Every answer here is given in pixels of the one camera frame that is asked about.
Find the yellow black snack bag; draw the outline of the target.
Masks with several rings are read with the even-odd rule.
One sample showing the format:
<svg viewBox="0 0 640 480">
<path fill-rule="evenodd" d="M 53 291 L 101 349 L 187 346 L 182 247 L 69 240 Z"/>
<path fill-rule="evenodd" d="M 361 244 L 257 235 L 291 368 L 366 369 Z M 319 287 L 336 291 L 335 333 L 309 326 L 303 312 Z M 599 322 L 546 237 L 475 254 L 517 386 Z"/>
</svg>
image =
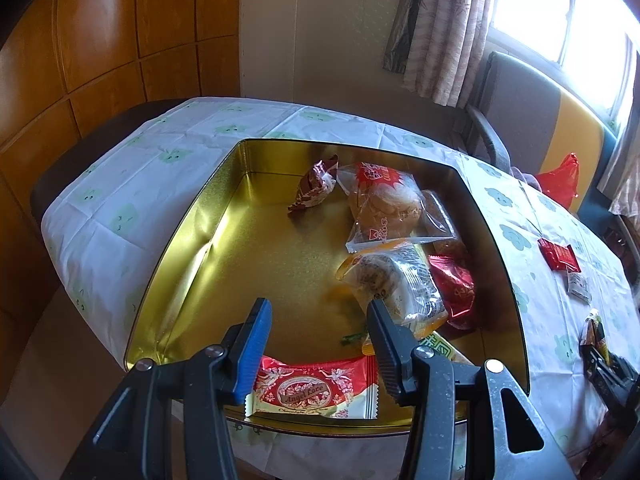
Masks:
<svg viewBox="0 0 640 480">
<path fill-rule="evenodd" d="M 611 364 L 610 352 L 606 343 L 604 326 L 599 311 L 592 308 L 585 320 L 580 335 L 580 348 L 593 348 L 602 356 L 606 365 Z"/>
</svg>

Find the green yellow cracker pack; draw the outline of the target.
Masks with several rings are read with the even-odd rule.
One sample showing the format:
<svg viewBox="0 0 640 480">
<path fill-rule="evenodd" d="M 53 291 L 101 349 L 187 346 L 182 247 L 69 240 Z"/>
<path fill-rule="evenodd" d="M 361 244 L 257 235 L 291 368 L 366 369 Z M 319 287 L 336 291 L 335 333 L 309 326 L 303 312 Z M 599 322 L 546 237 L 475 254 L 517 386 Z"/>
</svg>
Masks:
<svg viewBox="0 0 640 480">
<path fill-rule="evenodd" d="M 341 344 L 343 346 L 348 346 L 349 344 L 359 344 L 361 353 L 364 356 L 374 355 L 372 342 L 370 341 L 370 337 L 367 332 L 360 332 L 343 336 L 341 339 Z M 429 348 L 441 354 L 442 356 L 446 356 L 446 358 L 450 359 L 450 361 L 452 362 L 461 364 L 472 364 L 472 362 L 462 352 L 460 352 L 455 346 L 450 344 L 447 339 L 440 336 L 437 332 L 429 334 L 427 337 L 423 338 L 419 342 L 419 344 L 421 347 Z"/>
</svg>

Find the red white Angel cake packet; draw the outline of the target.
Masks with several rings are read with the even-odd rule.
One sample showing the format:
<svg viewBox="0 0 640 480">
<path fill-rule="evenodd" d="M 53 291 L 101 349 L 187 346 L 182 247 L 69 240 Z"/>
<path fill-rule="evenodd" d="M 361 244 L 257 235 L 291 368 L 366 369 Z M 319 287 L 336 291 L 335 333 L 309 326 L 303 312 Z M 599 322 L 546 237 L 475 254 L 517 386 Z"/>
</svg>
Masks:
<svg viewBox="0 0 640 480">
<path fill-rule="evenodd" d="M 247 417 L 257 413 L 372 420 L 378 417 L 378 369 L 374 356 L 314 364 L 260 361 Z"/>
</svg>

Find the pastry bag orange edge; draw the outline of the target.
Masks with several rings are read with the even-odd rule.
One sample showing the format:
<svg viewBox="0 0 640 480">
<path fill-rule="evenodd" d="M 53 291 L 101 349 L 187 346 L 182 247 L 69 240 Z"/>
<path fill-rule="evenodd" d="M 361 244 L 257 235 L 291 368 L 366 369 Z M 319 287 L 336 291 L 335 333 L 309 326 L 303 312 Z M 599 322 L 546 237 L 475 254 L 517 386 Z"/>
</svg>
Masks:
<svg viewBox="0 0 640 480">
<path fill-rule="evenodd" d="M 423 339 L 447 321 L 448 312 L 420 245 L 393 240 L 349 255 L 337 281 L 348 286 L 362 307 L 382 300 L 396 324 Z"/>
</svg>

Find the white label snack packet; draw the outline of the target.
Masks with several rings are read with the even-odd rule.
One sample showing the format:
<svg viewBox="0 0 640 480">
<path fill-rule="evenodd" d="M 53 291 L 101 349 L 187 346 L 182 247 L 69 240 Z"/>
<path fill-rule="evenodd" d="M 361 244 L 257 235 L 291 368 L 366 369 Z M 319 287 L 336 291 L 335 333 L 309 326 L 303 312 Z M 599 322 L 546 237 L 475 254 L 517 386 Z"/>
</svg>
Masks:
<svg viewBox="0 0 640 480">
<path fill-rule="evenodd" d="M 590 304 L 592 296 L 589 282 L 582 272 L 566 272 L 566 290 L 570 296 L 580 300 L 584 304 Z"/>
</svg>

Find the small shiny red snack packet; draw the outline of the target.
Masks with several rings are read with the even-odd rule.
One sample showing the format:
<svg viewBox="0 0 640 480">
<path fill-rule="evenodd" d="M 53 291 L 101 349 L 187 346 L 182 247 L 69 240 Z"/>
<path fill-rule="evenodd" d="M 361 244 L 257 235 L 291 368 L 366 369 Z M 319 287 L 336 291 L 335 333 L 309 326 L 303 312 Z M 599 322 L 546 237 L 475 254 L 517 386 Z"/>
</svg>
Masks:
<svg viewBox="0 0 640 480">
<path fill-rule="evenodd" d="M 471 272 L 456 258 L 427 257 L 432 278 L 448 312 L 448 323 L 457 330 L 472 330 L 475 319 L 475 284 Z"/>
</svg>

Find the red gold cake packet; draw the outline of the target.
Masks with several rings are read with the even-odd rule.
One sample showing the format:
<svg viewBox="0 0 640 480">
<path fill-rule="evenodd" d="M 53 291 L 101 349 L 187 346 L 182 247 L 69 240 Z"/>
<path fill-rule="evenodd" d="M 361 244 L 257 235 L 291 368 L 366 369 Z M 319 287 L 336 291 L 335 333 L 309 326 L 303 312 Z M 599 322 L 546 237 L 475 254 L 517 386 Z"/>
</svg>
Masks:
<svg viewBox="0 0 640 480">
<path fill-rule="evenodd" d="M 544 261 L 552 271 L 582 272 L 572 246 L 562 246 L 540 238 L 538 247 Z"/>
</svg>

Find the bread bun clear red bag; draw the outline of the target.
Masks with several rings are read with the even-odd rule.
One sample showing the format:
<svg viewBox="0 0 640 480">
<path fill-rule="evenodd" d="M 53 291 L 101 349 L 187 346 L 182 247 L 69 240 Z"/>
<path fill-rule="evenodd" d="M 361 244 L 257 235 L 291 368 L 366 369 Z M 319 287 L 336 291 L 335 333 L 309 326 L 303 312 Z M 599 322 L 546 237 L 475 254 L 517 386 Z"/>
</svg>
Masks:
<svg viewBox="0 0 640 480">
<path fill-rule="evenodd" d="M 338 168 L 336 180 L 354 217 L 349 252 L 394 240 L 448 246 L 459 237 L 439 196 L 408 172 L 356 162 Z"/>
</svg>

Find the dark maroon snack packet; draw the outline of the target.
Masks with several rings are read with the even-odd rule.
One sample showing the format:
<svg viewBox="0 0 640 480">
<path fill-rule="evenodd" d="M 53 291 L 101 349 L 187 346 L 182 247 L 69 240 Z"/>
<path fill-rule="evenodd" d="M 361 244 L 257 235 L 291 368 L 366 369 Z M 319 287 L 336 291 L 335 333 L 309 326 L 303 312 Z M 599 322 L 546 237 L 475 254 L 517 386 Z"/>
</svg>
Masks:
<svg viewBox="0 0 640 480">
<path fill-rule="evenodd" d="M 320 159 L 300 179 L 294 202 L 288 206 L 288 213 L 320 205 L 334 190 L 338 157 L 333 155 L 327 159 Z"/>
</svg>

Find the maroon gold tin box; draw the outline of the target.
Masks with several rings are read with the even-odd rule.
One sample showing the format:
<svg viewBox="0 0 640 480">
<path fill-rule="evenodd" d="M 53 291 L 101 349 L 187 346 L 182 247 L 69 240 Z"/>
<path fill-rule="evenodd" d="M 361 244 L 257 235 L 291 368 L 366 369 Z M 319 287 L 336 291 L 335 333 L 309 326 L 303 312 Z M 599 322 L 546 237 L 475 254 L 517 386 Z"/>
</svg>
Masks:
<svg viewBox="0 0 640 480">
<path fill-rule="evenodd" d="M 297 364 L 358 354 L 342 339 L 360 330 L 364 315 L 335 277 L 352 229 L 346 196 L 335 191 L 298 216 L 288 213 L 302 175 L 329 156 L 407 171 L 421 188 L 439 194 L 471 256 L 476 285 L 477 329 L 452 336 L 452 342 L 474 363 L 502 361 L 527 387 L 522 323 L 484 171 L 467 160 L 439 164 L 309 141 L 244 140 L 232 148 L 160 258 L 134 321 L 125 363 L 190 358 L 244 321 L 257 298 L 272 305 L 268 356 Z"/>
</svg>

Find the red plastic bag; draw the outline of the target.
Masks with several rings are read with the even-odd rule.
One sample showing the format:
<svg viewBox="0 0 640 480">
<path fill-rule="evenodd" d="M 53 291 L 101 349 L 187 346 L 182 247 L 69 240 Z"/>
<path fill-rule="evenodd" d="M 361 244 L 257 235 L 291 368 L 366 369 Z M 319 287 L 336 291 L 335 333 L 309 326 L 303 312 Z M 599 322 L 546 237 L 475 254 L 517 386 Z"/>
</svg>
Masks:
<svg viewBox="0 0 640 480">
<path fill-rule="evenodd" d="M 579 182 L 579 160 L 575 153 L 570 153 L 559 167 L 536 175 L 541 192 L 565 209 L 570 209 L 577 197 Z"/>
</svg>

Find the right beige patterned curtain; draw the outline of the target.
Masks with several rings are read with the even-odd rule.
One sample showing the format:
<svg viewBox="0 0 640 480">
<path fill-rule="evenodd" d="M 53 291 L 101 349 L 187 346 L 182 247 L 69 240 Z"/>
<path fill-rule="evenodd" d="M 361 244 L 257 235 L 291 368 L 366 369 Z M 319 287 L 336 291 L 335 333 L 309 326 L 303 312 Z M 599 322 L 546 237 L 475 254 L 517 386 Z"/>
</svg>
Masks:
<svg viewBox="0 0 640 480">
<path fill-rule="evenodd" d="M 639 222 L 639 64 L 626 129 L 616 142 L 598 190 L 611 200 L 613 214 Z"/>
</svg>

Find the beige patterned curtain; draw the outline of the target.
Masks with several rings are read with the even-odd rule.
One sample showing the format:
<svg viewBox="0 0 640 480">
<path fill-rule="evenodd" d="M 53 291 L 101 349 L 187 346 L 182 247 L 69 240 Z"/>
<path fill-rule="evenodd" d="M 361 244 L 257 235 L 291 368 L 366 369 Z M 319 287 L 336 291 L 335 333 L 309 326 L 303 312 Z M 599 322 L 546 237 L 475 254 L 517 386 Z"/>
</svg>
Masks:
<svg viewBox="0 0 640 480">
<path fill-rule="evenodd" d="M 639 64 L 626 129 L 616 142 L 598 190 L 611 200 L 613 214 L 639 222 Z"/>
<path fill-rule="evenodd" d="M 436 105 L 468 104 L 496 0 L 399 0 L 383 68 Z"/>
</svg>

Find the wooden panel wardrobe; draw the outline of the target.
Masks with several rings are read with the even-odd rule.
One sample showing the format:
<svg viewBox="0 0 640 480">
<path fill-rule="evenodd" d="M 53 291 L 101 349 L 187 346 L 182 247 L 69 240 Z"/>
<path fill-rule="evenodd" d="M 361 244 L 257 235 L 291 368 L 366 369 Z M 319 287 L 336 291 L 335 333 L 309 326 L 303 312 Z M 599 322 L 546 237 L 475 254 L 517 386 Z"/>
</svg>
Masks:
<svg viewBox="0 0 640 480">
<path fill-rule="evenodd" d="M 36 181 L 138 104 L 240 91 L 240 0 L 34 0 L 1 50 L 1 307 L 34 314 L 55 278 Z"/>
</svg>

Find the window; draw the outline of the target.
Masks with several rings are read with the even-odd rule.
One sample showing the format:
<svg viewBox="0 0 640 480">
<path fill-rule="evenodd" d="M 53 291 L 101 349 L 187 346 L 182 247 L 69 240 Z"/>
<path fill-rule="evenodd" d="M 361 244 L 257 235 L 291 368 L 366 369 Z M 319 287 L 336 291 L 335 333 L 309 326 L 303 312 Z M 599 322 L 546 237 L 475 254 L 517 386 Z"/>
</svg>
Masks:
<svg viewBox="0 0 640 480">
<path fill-rule="evenodd" d="M 634 20 L 622 0 L 496 0 L 489 37 L 622 133 L 639 67 Z"/>
</svg>

